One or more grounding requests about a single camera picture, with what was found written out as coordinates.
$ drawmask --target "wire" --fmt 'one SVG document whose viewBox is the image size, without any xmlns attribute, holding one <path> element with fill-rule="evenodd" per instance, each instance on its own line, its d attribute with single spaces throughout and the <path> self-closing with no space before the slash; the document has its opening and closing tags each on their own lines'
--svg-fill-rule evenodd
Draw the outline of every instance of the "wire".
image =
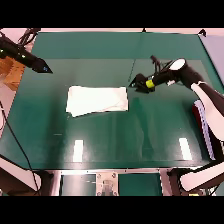
<svg viewBox="0 0 224 224">
<path fill-rule="evenodd" d="M 3 105 L 2 105 L 2 102 L 1 102 L 1 101 L 0 101 L 0 106 L 1 106 L 2 114 L 3 114 L 3 117 L 4 117 L 4 119 L 5 119 L 5 122 L 6 122 L 7 126 L 8 126 L 8 128 L 9 128 L 11 134 L 13 135 L 14 139 L 16 140 L 16 143 L 18 144 L 20 150 L 22 151 L 24 157 L 25 157 L 26 160 L 27 160 L 27 163 L 28 163 L 28 165 L 29 165 L 29 168 L 30 168 L 30 170 L 31 170 L 31 172 L 32 172 L 32 174 L 33 174 L 33 179 L 34 179 L 34 183 L 35 183 L 36 188 L 37 188 L 37 193 L 38 193 L 38 195 L 40 196 L 40 192 L 39 192 L 39 190 L 38 190 L 37 181 L 36 181 L 36 178 L 35 178 L 33 169 L 32 169 L 32 167 L 31 167 L 30 161 L 29 161 L 29 159 L 28 159 L 28 157 L 27 157 L 25 151 L 23 150 L 23 147 L 21 146 L 21 144 L 19 143 L 18 139 L 16 138 L 16 136 L 15 136 L 15 134 L 14 134 L 14 132 L 13 132 L 13 130 L 12 130 L 12 128 L 11 128 L 11 126 L 10 126 L 10 124 L 9 124 L 9 122 L 8 122 L 8 120 L 7 120 L 7 118 L 6 118 L 5 111 L 4 111 L 4 109 L 3 109 Z"/>
<path fill-rule="evenodd" d="M 217 185 L 217 186 L 215 187 L 215 189 L 212 191 L 212 193 L 210 193 L 208 196 L 212 196 L 212 195 L 216 192 L 216 190 L 218 189 L 219 185 Z"/>
</svg>

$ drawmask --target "white floor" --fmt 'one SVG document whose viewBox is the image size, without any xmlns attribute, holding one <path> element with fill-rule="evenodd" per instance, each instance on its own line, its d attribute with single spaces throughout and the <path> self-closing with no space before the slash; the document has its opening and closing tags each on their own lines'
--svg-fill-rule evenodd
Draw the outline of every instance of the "white floor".
<svg viewBox="0 0 224 224">
<path fill-rule="evenodd" d="M 146 28 L 147 32 L 197 34 L 202 28 Z M 224 28 L 204 28 L 207 35 L 224 35 Z M 14 42 L 24 34 L 26 28 L 4 28 L 1 31 Z M 141 32 L 142 28 L 42 28 L 41 32 L 68 32 L 68 31 L 106 31 L 106 32 Z M 6 115 L 12 105 L 15 92 L 0 83 L 0 100 L 3 103 Z"/>
</svg>

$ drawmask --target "robotic arm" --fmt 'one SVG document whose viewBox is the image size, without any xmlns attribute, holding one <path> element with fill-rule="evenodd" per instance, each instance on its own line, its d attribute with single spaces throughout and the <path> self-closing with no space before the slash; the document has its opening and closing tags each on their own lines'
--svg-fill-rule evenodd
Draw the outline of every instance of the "robotic arm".
<svg viewBox="0 0 224 224">
<path fill-rule="evenodd" d="M 151 77 L 138 74 L 130 84 L 136 91 L 149 93 L 155 87 L 167 83 L 168 85 L 181 81 L 187 88 L 193 90 L 202 101 L 205 108 L 206 121 L 220 141 L 224 141 L 224 97 L 213 90 L 186 62 L 180 58 L 166 63 L 161 69 L 161 64 L 152 56 L 155 64 L 155 73 Z M 224 181 L 224 162 L 213 162 L 202 168 L 180 169 L 175 168 L 168 173 L 173 195 L 189 195 L 197 193 L 200 189 L 207 189 L 219 185 Z"/>
</svg>

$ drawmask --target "green table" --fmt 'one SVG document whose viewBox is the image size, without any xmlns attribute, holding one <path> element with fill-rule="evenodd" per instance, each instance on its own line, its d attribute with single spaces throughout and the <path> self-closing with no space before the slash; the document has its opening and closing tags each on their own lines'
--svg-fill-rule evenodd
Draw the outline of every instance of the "green table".
<svg viewBox="0 0 224 224">
<path fill-rule="evenodd" d="M 191 106 L 196 95 L 181 86 L 162 85 L 144 95 L 128 89 L 129 111 L 73 118 L 65 112 L 68 88 L 128 86 L 150 74 L 149 57 L 185 57 L 215 89 L 223 92 L 199 37 L 185 34 L 66 32 L 40 33 L 33 54 L 54 74 L 26 69 L 9 122 L 34 169 L 109 169 L 198 166 L 210 160 Z M 179 138 L 187 138 L 193 160 L 185 161 Z M 75 140 L 84 140 L 83 162 L 74 163 Z M 0 153 L 22 167 L 27 162 L 5 127 Z"/>
</svg>

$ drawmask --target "yellow-green tape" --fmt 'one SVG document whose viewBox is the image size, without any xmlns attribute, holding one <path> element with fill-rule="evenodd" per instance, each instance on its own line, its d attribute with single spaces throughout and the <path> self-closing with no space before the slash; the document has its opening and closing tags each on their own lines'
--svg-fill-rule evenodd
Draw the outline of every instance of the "yellow-green tape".
<svg viewBox="0 0 224 224">
<path fill-rule="evenodd" d="M 154 87 L 155 85 L 152 82 L 152 80 L 150 79 L 150 80 L 146 81 L 146 86 L 150 89 L 150 88 Z"/>
</svg>

